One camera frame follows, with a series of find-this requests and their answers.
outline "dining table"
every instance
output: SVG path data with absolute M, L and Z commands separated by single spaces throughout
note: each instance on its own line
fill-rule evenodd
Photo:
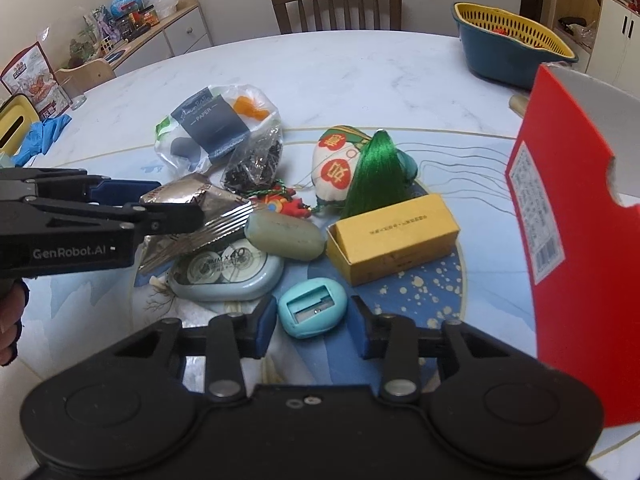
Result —
M 375 313 L 402 314 L 430 328 L 461 319 L 536 355 L 526 254 L 504 174 L 522 124 L 509 100 L 524 91 L 470 72 L 458 38 L 309 32 L 174 57 L 89 90 L 86 103 L 67 112 L 72 120 L 60 138 L 28 165 L 165 184 L 175 175 L 154 150 L 156 124 L 207 86 L 241 84 L 259 88 L 277 107 L 284 133 L 278 177 L 306 204 L 316 204 L 310 178 L 316 142 L 342 124 L 369 135 L 388 131 L 416 161 L 419 192 L 439 193 L 452 211 L 460 236 L 450 255 L 357 289 Z M 214 184 L 220 174 L 214 172 Z M 332 218 L 312 221 L 325 228 Z M 340 279 L 326 258 L 288 262 L 273 294 L 319 276 Z M 255 306 L 166 298 L 157 282 L 136 266 L 28 280 L 18 359 L 0 371 L 0 480 L 24 478 L 36 467 L 18 421 L 35 385 L 163 317 L 199 326 Z M 425 388 L 435 387 L 433 360 L 420 365 Z M 278 326 L 267 357 L 243 360 L 242 369 L 249 390 L 262 382 L 376 387 L 380 375 L 379 364 L 357 358 L 341 327 L 294 341 Z M 202 381 L 202 359 L 190 358 L 185 386 L 201 391 Z M 636 480 L 639 435 L 640 424 L 606 428 L 589 466 L 607 479 Z

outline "turquoise pencil sharpener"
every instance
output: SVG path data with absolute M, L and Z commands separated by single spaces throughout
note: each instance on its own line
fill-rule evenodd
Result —
M 347 312 L 347 293 L 327 278 L 313 278 L 292 286 L 278 302 L 284 330 L 306 339 L 331 330 Z

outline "yellow tissue box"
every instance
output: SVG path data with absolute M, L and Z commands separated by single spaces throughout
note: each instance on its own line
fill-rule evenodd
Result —
M 327 231 L 329 260 L 360 285 L 446 256 L 460 227 L 442 197 L 429 194 L 339 220 Z

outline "finger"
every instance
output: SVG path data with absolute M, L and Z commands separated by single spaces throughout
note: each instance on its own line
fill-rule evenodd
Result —
M 15 341 L 15 337 L 17 335 L 18 327 L 11 325 L 6 332 L 0 334 L 0 349 L 4 350 L 5 348 L 9 348 L 9 346 Z
M 24 311 L 24 291 L 14 285 L 3 300 L 0 300 L 0 333 L 15 325 Z
M 7 364 L 11 358 L 14 356 L 14 351 L 10 348 L 5 348 L 4 350 L 0 350 L 0 366 L 4 366 Z

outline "blue cloth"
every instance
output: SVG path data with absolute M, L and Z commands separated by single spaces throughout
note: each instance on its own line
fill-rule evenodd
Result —
M 42 123 L 33 123 L 22 141 L 20 151 L 12 156 L 11 160 L 16 166 L 24 166 L 32 156 L 47 153 L 70 120 L 71 117 L 63 114 L 54 119 L 46 119 Z

